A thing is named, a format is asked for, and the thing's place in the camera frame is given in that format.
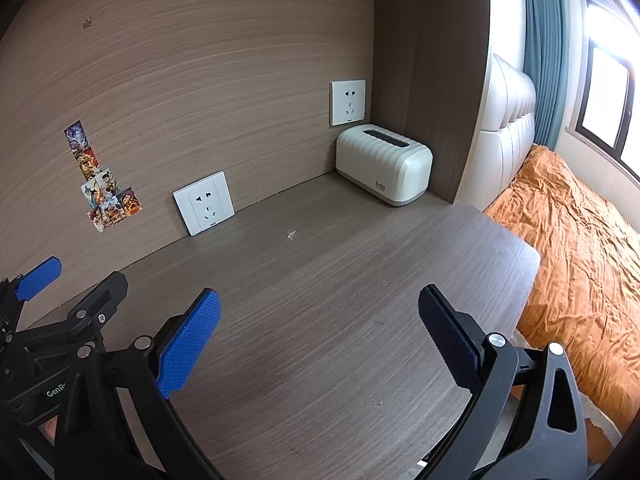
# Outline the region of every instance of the desk surface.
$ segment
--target desk surface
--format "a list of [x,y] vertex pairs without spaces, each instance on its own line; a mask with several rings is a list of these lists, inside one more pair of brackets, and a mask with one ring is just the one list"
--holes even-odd
[[103,333],[124,348],[214,288],[222,320],[172,403],[225,479],[395,480],[468,400],[421,288],[510,335],[539,261],[471,206],[392,208],[331,173],[127,267]]

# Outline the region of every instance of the white wall socket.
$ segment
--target white wall socket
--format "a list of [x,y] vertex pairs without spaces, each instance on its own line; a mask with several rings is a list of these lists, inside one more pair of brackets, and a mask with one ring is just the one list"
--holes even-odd
[[234,215],[223,171],[174,191],[174,199],[191,236]]
[[331,126],[364,119],[366,82],[331,81]]

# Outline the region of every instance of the window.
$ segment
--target window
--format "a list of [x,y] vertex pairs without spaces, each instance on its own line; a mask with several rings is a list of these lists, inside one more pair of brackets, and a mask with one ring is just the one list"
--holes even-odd
[[[588,2],[588,59],[576,130],[640,180],[640,118],[634,115],[640,38],[622,19]],[[637,110],[640,116],[640,105]]]

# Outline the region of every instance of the white leather headboard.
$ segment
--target white leather headboard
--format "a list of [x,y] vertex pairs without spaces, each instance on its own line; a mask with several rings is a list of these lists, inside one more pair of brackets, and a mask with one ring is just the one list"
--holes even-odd
[[506,189],[533,143],[535,108],[531,79],[493,54],[478,142],[466,163],[457,200],[484,211]]

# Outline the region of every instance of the window sill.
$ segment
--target window sill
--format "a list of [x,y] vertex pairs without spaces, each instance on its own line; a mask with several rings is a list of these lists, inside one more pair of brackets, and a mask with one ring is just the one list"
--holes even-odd
[[631,182],[634,186],[638,188],[638,190],[640,190],[640,182],[638,182],[638,180],[636,180],[636,178],[631,173],[629,173],[627,169],[624,166],[622,166],[615,158],[612,158],[608,153],[601,150],[593,142],[587,139],[584,135],[581,135],[580,133],[576,132],[574,129],[565,128],[564,130],[566,133],[568,133],[572,137],[575,137],[575,139],[580,140],[581,143],[589,146],[594,152],[598,153],[600,156],[606,159],[606,161],[610,165],[615,167],[620,173],[622,173],[624,177],[626,177],[626,179],[629,182]]

